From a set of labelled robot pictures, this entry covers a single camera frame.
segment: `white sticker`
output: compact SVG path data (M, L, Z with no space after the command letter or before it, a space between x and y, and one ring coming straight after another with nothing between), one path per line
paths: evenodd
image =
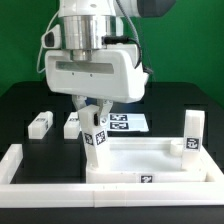
M93 137L92 135L84 133L86 144L93 145Z
M104 131L102 131L102 132L100 132L99 134L96 135L96 143L97 143L97 145L101 145L105 141L106 141L106 135L105 135Z
M200 151L201 148L201 138L185 138L185 150L186 151Z
M149 131L144 114L109 114L108 120L108 131Z
M141 175L140 183L150 184L152 182L153 182L153 176L152 175Z

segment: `white plastic border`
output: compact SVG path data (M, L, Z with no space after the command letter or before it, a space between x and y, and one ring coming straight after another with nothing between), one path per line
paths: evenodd
M128 144L168 144L175 139L131 138ZM111 144L125 142L127 138L110 139ZM0 163L0 208L224 205L223 174L204 148L201 160L209 181L204 183L10 185L21 160L22 145L12 145Z

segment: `black cable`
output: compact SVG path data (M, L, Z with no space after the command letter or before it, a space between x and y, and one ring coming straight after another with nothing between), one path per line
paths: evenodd
M140 65L140 63L142 62L142 49L141 49L141 46L139 44L138 41L136 41L135 39L133 38L129 38L128 39L129 41L133 42L136 44L136 46L138 47L138 53L139 53L139 57L138 57L138 61L137 61L137 64L135 66L135 69L138 68L138 66Z
M138 66L142 62L142 49L137 40L130 38L128 36L118 36L118 37L117 36L106 36L106 37L103 37L102 41L103 41L103 44L118 44L118 43L126 44L128 42L135 43L138 48L138 52L139 52L139 57L138 57L138 61L135 66L135 69L138 68Z
M129 25L129 27L131 28L131 31L133 33L134 38L136 39L136 41L139 43L139 37L138 37L138 32L133 24L133 22L131 21L131 18L128 16L128 14L126 13L123 5L121 4L120 0L116 0L118 7L120 8L122 14L124 15L124 17L127 20L127 23Z
M149 67L147 67L145 65L143 66L143 72L145 72L149 75L152 75L154 73L152 69L150 69Z

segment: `green backdrop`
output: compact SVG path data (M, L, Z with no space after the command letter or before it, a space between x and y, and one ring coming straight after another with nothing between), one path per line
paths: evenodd
M40 37L58 5L0 1L0 95L13 83L42 80L36 73ZM177 0L163 18L135 23L156 81L195 83L224 107L223 0Z

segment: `black tabletop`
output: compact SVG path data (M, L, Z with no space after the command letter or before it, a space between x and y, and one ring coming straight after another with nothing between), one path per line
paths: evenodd
M88 99L88 104L95 103ZM189 83L151 83L144 98L114 103L114 113L144 113L150 131L109 132L109 136L182 137L186 109L206 114L203 145L224 169L224 110ZM28 139L28 125L44 111L54 124L42 140ZM24 159L11 184L84 183L82 137L64 140L63 126L75 111L71 96L52 93L46 82L22 82L0 97L0 158L9 145L23 144ZM0 209L1 223L223 223L223 206L139 208Z

